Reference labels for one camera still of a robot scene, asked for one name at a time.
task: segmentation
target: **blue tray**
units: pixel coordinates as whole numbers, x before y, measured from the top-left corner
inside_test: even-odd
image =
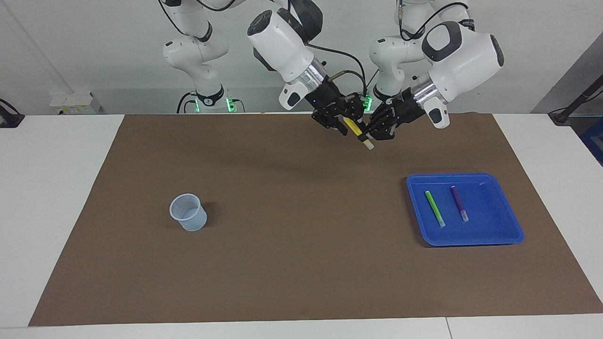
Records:
[[[433,246],[517,244],[523,230],[496,178],[487,173],[413,174],[406,180],[423,239]],[[450,186],[455,185],[469,215],[463,218]],[[440,227],[425,191],[444,218]]]

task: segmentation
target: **cup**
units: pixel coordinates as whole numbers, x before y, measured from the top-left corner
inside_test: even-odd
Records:
[[[179,195],[169,205],[169,214],[189,232],[200,230],[207,222],[207,213],[201,200],[194,194]]]

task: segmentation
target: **electrical box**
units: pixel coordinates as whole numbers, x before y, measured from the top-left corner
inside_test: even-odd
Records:
[[[56,95],[50,101],[52,111],[61,114],[100,114],[102,107],[90,92]]]

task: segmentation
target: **table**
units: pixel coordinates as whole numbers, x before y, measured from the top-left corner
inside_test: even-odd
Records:
[[[603,296],[603,229],[590,206],[603,168],[569,127],[544,115],[496,115],[575,257]],[[0,338],[598,338],[603,314],[303,322],[27,326],[123,119],[29,116],[0,131]]]

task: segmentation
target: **marker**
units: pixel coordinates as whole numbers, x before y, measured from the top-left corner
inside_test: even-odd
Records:
[[[461,200],[461,195],[458,193],[456,186],[451,186],[450,191],[452,192],[452,196],[454,197],[454,202],[456,203],[456,208],[461,213],[464,222],[469,221],[469,216],[467,215],[467,211],[465,210],[465,206],[463,206],[463,201]]]
[[[356,136],[360,136],[362,134],[362,131],[360,130],[360,127],[358,127],[358,125],[356,125],[356,123],[354,122],[354,120],[352,120],[350,118],[345,118],[344,117],[343,121],[347,124],[348,127],[350,127],[350,129],[352,130],[352,132],[354,132],[354,134]],[[372,150],[373,148],[375,148],[375,145],[373,145],[373,143],[371,142],[371,140],[366,139],[362,143],[368,148],[368,150]]]
[[[440,213],[438,206],[435,204],[434,198],[431,196],[431,192],[425,191],[425,196],[427,197],[427,201],[429,201],[429,205],[431,206],[431,209],[434,211],[435,217],[438,220],[440,227],[446,226],[446,223],[444,222],[444,219],[442,218],[442,214]]]

